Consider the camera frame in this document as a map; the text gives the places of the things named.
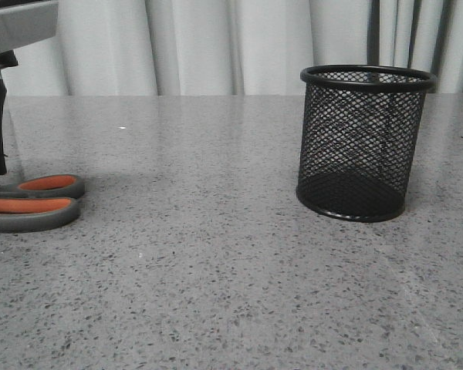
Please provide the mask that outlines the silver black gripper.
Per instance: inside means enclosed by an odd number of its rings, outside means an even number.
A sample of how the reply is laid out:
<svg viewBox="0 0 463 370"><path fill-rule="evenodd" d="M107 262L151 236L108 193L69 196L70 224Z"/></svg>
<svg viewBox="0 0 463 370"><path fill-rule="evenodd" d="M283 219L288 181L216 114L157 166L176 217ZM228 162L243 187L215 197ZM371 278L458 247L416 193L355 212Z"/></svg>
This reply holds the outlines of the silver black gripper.
<svg viewBox="0 0 463 370"><path fill-rule="evenodd" d="M57 1L0 1L0 70L17 66L14 50L56 34ZM6 174L2 117L7 89L0 79L0 175Z"/></svg>

